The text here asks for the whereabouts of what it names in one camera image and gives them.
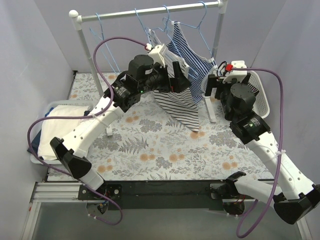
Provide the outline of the white black thin striped tank top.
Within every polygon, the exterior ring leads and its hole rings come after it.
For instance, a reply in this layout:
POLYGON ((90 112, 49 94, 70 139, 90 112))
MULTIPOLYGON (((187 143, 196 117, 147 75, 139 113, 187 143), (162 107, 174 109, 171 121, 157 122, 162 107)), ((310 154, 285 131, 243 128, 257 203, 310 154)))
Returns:
MULTIPOLYGON (((178 61, 183 75, 189 79, 190 66, 186 61, 175 53, 172 53, 169 48, 161 43, 155 32, 151 29, 147 30, 148 37, 153 47, 161 46, 161 55, 167 65, 167 72, 169 77, 174 77, 173 62, 178 61)), ((162 93, 158 90, 153 92, 154 99, 157 103, 168 113, 171 117, 185 125, 193 132, 199 131, 199 112, 198 107, 194 103, 190 88, 181 93, 162 93)))

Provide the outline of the wide black white striped tank top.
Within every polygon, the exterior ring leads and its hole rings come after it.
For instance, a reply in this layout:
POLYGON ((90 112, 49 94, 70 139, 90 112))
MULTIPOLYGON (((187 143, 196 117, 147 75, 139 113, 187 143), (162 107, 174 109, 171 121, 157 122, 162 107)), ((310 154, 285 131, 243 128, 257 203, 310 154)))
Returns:
POLYGON ((247 85, 250 87, 253 95, 256 97, 260 92, 259 89, 257 87, 255 87, 254 85, 252 85, 251 83, 248 83, 247 85))

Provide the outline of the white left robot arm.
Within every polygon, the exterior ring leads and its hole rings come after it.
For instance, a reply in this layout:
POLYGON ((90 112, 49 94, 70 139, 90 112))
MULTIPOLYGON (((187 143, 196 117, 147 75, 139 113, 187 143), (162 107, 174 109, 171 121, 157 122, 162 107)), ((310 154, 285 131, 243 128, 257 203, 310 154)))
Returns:
POLYGON ((110 124, 119 119, 145 93, 181 93, 191 84, 189 66, 181 58, 172 62, 163 57, 136 55, 129 62, 128 70, 121 72, 111 88, 104 92, 95 108, 70 133, 54 137, 51 149, 70 175, 89 188, 95 200, 106 196, 103 178, 87 160, 89 147, 110 124))

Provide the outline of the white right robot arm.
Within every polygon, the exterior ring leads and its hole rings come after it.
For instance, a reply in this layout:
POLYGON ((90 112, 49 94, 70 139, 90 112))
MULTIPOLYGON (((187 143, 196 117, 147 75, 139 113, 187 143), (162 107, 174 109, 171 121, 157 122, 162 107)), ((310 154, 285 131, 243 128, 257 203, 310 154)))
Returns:
POLYGON ((206 92, 216 89, 223 114, 233 134, 249 148, 274 176, 277 186, 271 205, 277 215, 293 225, 320 203, 320 186, 306 177, 291 161, 264 119, 254 112, 257 92, 249 84, 250 74, 241 81, 224 82, 210 74, 206 92))

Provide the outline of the blue white striped tank top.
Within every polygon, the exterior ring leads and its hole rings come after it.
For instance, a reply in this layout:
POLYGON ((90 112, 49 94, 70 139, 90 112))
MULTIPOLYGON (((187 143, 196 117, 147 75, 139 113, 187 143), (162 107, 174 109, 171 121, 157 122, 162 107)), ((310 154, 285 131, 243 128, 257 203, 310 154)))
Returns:
POLYGON ((195 104, 198 104, 205 93, 208 81, 208 75, 217 68, 214 58, 207 59, 199 56, 189 46, 181 25, 178 21, 171 22, 173 34, 170 36, 170 42, 167 44, 168 49, 175 55, 184 59, 189 65, 188 77, 191 82, 190 92, 195 104))

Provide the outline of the white perforated plastic basket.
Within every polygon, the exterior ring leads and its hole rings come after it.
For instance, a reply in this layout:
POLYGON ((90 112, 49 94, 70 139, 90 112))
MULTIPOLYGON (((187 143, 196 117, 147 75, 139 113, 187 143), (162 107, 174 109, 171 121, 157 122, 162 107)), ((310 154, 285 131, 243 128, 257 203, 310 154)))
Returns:
MULTIPOLYGON (((250 74, 250 78, 248 79, 248 83, 251 83, 252 85, 254 85, 256 88, 259 89, 259 94, 255 97, 255 103, 253 104, 253 110, 263 119, 265 119, 269 113, 270 113, 270 107, 269 107, 269 103, 267 100, 267 96, 265 94, 265 90, 263 88, 261 79, 259 77, 259 75, 251 70, 251 71, 247 71, 247 75, 250 74)), ((218 82, 221 83, 221 86, 218 86, 218 88, 226 88, 227 84, 230 85, 230 83, 222 83, 222 80, 218 79, 218 82)))

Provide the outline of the floral patterned table mat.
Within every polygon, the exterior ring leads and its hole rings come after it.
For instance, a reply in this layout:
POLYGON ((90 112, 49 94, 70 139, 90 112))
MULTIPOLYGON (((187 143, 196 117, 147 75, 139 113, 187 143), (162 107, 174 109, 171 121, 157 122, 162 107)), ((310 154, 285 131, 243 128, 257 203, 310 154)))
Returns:
POLYGON ((213 180, 242 171, 254 179, 272 174, 236 138, 224 119, 219 101, 211 98, 216 122, 201 102, 199 131, 192 132, 167 114, 152 93, 144 94, 90 145, 87 159, 107 181, 213 180))

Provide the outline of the silver white clothes rack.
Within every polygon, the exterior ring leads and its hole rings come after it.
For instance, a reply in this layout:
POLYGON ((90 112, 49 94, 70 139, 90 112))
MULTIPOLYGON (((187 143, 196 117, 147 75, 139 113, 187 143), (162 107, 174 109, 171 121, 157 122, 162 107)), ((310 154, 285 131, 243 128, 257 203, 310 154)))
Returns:
MULTIPOLYGON (((218 22, 217 22, 217 26, 216 26, 216 31, 215 31, 215 37, 214 37, 214 43, 213 43, 213 47, 211 48, 212 49, 212 53, 213 53, 213 56, 210 57, 210 58, 207 58, 207 59, 211 59, 211 58, 214 58, 215 60, 215 56, 217 54, 217 49, 218 49, 218 45, 219 45, 219 40, 220 40, 220 35, 221 35, 221 28, 222 28, 222 22, 223 22, 223 17, 224 17, 224 14, 225 14, 225 9, 226 9, 226 6, 227 6, 227 2, 225 0, 220 0, 220 1, 217 1, 215 3, 215 6, 217 6, 219 8, 219 16, 218 16, 218 22)), ((173 34, 173 26, 172 26, 172 22, 173 20, 169 20, 168 22, 168 29, 167 31, 165 32, 166 35, 169 37, 170 39, 170 36, 173 34)), ((146 50, 146 54, 145 55, 148 55, 148 53, 154 48, 151 44, 149 44, 149 41, 147 41, 147 43, 145 43, 144 45, 144 49, 146 50)), ((113 83, 111 84, 108 84, 107 86, 107 89, 110 89, 111 86, 112 86, 113 83)), ((101 90, 99 93, 100 93, 100 96, 101 98, 103 97, 104 95, 104 92, 106 90, 101 90)))

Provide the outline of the blue denim garment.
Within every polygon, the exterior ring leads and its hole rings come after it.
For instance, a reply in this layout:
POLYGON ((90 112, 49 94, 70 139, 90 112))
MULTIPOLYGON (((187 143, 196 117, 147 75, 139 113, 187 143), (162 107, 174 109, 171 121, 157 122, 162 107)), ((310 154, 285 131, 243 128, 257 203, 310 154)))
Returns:
MULTIPOLYGON (((54 109, 54 107, 56 107, 58 105, 52 105, 52 106, 48 107, 44 116, 48 117, 49 113, 54 109)), ((84 116, 87 116, 89 114, 89 112, 90 112, 90 110, 85 111, 84 116)), ((41 132, 42 132, 42 124, 43 124, 43 122, 37 124, 38 131, 31 141, 31 146, 28 147, 28 149, 27 149, 28 153, 31 153, 32 151, 34 151, 36 154, 38 154, 38 148, 39 148, 41 132)))

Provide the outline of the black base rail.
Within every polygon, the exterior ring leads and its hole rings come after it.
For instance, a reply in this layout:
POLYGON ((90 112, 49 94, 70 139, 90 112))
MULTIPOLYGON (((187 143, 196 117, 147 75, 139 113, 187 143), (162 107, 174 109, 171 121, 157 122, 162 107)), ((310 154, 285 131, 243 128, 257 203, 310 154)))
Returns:
POLYGON ((129 209, 222 210, 224 204, 244 206, 249 196, 229 193, 224 180, 106 181, 98 193, 129 209))

